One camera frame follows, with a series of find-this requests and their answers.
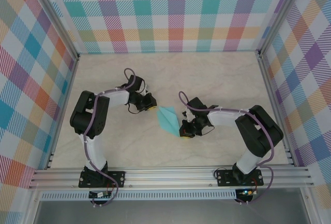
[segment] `pastel plaid backdrop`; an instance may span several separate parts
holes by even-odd
[[[286,0],[279,0],[278,4],[277,4],[277,7],[275,8],[274,12],[273,12],[273,15],[272,17],[270,18],[269,22],[268,22],[268,26],[267,28],[265,29],[263,35],[262,35],[262,38],[258,44],[258,47],[257,47],[257,50],[260,50],[269,31],[270,31],[270,28],[273,26],[273,24],[275,23],[277,17],[278,17],[278,14],[279,14],[279,11],[281,10],[283,4],[286,2]]]
[[[264,33],[261,25],[273,2],[50,1],[61,16],[78,50],[83,51],[83,47],[88,53],[255,50],[260,41],[259,37]],[[64,3],[65,9],[59,8],[59,1]],[[64,11],[68,12],[69,21],[64,17]]]
[[[296,0],[265,61],[300,166],[331,223],[331,0]]]
[[[38,0],[0,0],[0,223],[22,216],[73,65]]]

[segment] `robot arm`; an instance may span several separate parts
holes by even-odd
[[[133,82],[133,78],[134,77],[131,76],[128,83],[117,88],[124,88],[130,85]],[[86,135],[87,152],[96,168],[103,173],[107,173],[108,164],[103,155],[101,133],[106,124],[109,108],[118,105],[133,104],[136,106],[138,112],[141,112],[154,108],[157,103],[152,94],[148,93],[145,81],[137,76],[134,84],[127,90],[113,91],[100,96],[97,101],[96,109],[94,110],[95,98],[96,94],[92,92],[82,92],[71,115],[70,125],[74,128],[75,133],[79,135],[84,144],[83,134],[91,121],[92,111],[96,111],[93,124]],[[91,183],[91,180],[87,180],[87,178],[93,178],[93,183]],[[85,187],[86,185],[91,186],[91,184],[93,184],[94,187],[101,187],[105,185],[106,180],[104,176],[96,172],[88,161],[81,174],[79,187]]]
[[[195,109],[207,109],[198,97],[189,101],[188,106]],[[283,132],[266,111],[258,105],[246,110],[254,115],[265,127],[273,145],[276,146],[283,139]],[[270,143],[262,129],[257,129],[257,123],[247,114],[227,111],[195,111],[186,108],[183,115],[187,118],[179,130],[181,137],[193,138],[201,136],[202,129],[206,126],[237,126],[246,144],[247,150],[240,160],[233,165],[233,177],[240,184],[244,182],[257,167],[257,164],[271,149]]]

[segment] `purple cable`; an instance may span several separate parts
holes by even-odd
[[[189,109],[191,110],[194,110],[194,111],[200,111],[200,112],[205,112],[205,111],[227,111],[227,112],[234,112],[234,113],[244,113],[244,114],[247,114],[249,117],[251,117],[262,129],[262,131],[264,132],[264,134],[266,135],[267,139],[268,139],[268,142],[270,144],[270,148],[271,148],[271,155],[268,159],[266,159],[265,161],[262,161],[260,163],[257,164],[257,166],[261,166],[267,162],[270,162],[273,158],[274,158],[274,154],[275,154],[275,148],[274,148],[274,144],[271,140],[271,137],[270,135],[268,134],[267,130],[265,129],[265,127],[262,125],[262,123],[254,116],[252,115],[251,113],[245,111],[245,110],[239,110],[239,109],[224,109],[224,108],[221,108],[221,109],[196,109],[196,108],[193,108],[191,106],[189,106],[186,102],[184,102],[184,100],[182,99],[182,96],[181,94],[184,95],[184,97],[186,98],[186,101],[189,102],[186,94],[183,92],[183,91],[179,91],[178,93],[178,96],[179,96],[179,99],[180,101]]]
[[[193,108],[191,107],[190,105],[188,105],[186,102],[184,102],[184,100],[182,99],[182,96],[181,94],[184,95],[185,99],[187,102],[189,102],[188,98],[187,98],[187,95],[183,92],[183,91],[179,91],[178,93],[178,96],[179,96],[179,99],[180,101],[188,108],[188,109],[191,109],[191,110],[194,110],[194,111],[200,111],[200,112],[205,112],[205,111],[227,111],[227,112],[234,112],[234,113],[244,113],[244,114],[247,114],[248,116],[250,116],[261,128],[262,128],[262,131],[264,132],[264,134],[266,135],[268,141],[269,141],[269,144],[270,144],[270,148],[271,148],[271,155],[268,159],[266,159],[265,161],[262,161],[260,163],[257,164],[257,166],[261,167],[261,168],[268,168],[270,169],[271,171],[271,179],[270,179],[270,183],[268,185],[268,187],[265,189],[265,191],[263,192],[262,195],[260,195],[259,197],[255,198],[254,200],[251,201],[252,202],[256,202],[258,199],[260,199],[271,187],[271,184],[273,183],[273,180],[274,180],[274,171],[272,170],[271,167],[269,166],[262,166],[263,164],[271,161],[273,158],[274,158],[274,154],[275,154],[275,148],[274,148],[274,144],[271,140],[271,137],[270,135],[268,134],[267,130],[265,129],[265,127],[262,125],[262,123],[254,116],[252,115],[251,113],[245,111],[245,110],[239,110],[239,109],[196,109],[196,108]]]
[[[104,204],[99,204],[97,205],[95,202],[94,202],[94,199],[92,199],[92,203],[93,203],[93,207],[95,206],[98,206],[98,207],[102,207],[102,206],[106,206],[108,205],[109,203],[111,203],[114,198],[117,196],[117,193],[118,193],[118,183],[117,181],[112,178],[111,176],[103,173],[102,171],[100,171],[93,163],[92,163],[92,160],[91,158],[89,157],[88,155],[88,151],[87,151],[87,139],[86,139],[86,135],[87,133],[89,132],[89,130],[91,129],[92,125],[93,125],[93,121],[95,119],[95,114],[96,114],[96,109],[97,109],[97,102],[98,102],[98,99],[100,96],[104,95],[104,94],[107,94],[107,93],[111,93],[111,92],[115,92],[115,91],[125,91],[127,90],[128,88],[130,88],[131,86],[133,86],[134,82],[136,81],[136,74],[134,73],[134,71],[130,68],[125,68],[124,69],[124,75],[125,77],[129,80],[128,76],[126,75],[126,71],[127,70],[130,70],[133,74],[133,81],[130,85],[124,87],[124,88],[114,88],[114,89],[109,89],[107,91],[104,91],[104,92],[100,92],[99,94],[97,94],[97,96],[95,97],[95,100],[94,100],[94,106],[93,106],[93,113],[92,113],[92,117],[91,117],[91,120],[87,126],[87,129],[85,130],[85,133],[83,134],[83,139],[84,139],[84,151],[85,151],[85,156],[87,158],[87,161],[89,162],[89,164],[93,167],[93,169],[95,169],[97,172],[99,172],[101,175],[105,176],[106,178],[110,179],[111,181],[114,182],[114,184],[116,185],[116,193],[114,194],[114,196],[109,199],[106,203]]]

